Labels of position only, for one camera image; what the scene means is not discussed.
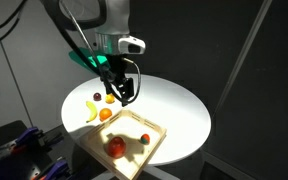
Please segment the wooden tray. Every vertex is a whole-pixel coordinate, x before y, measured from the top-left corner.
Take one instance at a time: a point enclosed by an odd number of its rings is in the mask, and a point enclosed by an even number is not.
[[[143,134],[150,144],[140,142]],[[106,144],[115,136],[126,143],[125,155],[114,159],[107,155]],[[142,118],[131,110],[122,109],[80,138],[88,153],[119,179],[136,179],[166,136],[166,129]]]

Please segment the green light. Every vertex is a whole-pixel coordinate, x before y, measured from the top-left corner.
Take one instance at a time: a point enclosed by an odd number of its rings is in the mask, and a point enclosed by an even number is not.
[[[90,62],[95,68],[97,68],[97,65],[96,65],[95,61],[93,60],[93,58],[92,58],[91,54],[89,53],[89,51],[88,51],[87,49],[85,49],[85,48],[79,48],[79,49],[81,50],[81,52],[82,52],[86,57],[88,57],[89,62]],[[106,57],[105,57],[105,55],[103,55],[103,54],[101,54],[100,52],[97,52],[97,51],[95,52],[95,54],[97,55],[97,56],[96,56],[96,57],[97,57],[97,60],[99,61],[99,63],[100,63],[101,65],[105,65],[105,66],[107,66],[108,68],[111,68],[109,62],[107,61],[107,59],[106,59]],[[69,56],[70,56],[70,58],[71,58],[73,61],[75,61],[77,64],[83,66],[84,68],[86,68],[86,69],[89,70],[89,71],[92,71],[92,70],[81,60],[81,58],[80,58],[74,51],[71,51],[71,52],[69,53]]]
[[[97,60],[99,61],[100,64],[104,64],[105,62],[107,62],[107,59],[105,56],[96,56],[97,57]],[[97,65],[95,63],[95,61],[93,60],[93,57],[88,57],[88,59],[90,60],[91,64],[97,68]]]

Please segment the small fruit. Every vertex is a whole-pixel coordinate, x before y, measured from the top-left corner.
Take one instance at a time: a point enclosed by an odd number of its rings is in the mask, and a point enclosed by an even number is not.
[[[143,134],[141,136],[141,142],[143,144],[149,144],[150,143],[150,136],[148,134]]]
[[[115,97],[113,94],[108,94],[105,96],[105,102],[108,104],[112,104],[115,101]]]
[[[121,158],[124,156],[126,143],[123,138],[116,136],[110,140],[107,147],[107,154],[113,158]]]
[[[100,101],[102,99],[102,96],[100,93],[95,93],[93,95],[93,99],[94,99],[94,101]]]
[[[86,101],[86,106],[90,109],[91,115],[86,122],[93,121],[97,116],[96,106],[91,101]]]
[[[103,108],[100,111],[100,120],[102,122],[111,116],[112,116],[112,111],[109,108]]]

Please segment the banana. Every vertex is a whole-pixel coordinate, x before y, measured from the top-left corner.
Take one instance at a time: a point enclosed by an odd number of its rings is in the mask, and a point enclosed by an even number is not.
[[[91,122],[93,121],[96,116],[97,116],[97,109],[94,103],[92,103],[91,101],[86,101],[86,106],[90,109],[91,111],[91,115],[90,118],[86,121],[86,122]]]

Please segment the red apple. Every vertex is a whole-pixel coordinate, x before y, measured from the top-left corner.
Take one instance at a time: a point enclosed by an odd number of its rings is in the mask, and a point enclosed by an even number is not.
[[[124,155],[126,143],[124,140],[117,136],[110,140],[107,147],[107,154],[113,158],[120,158]]]

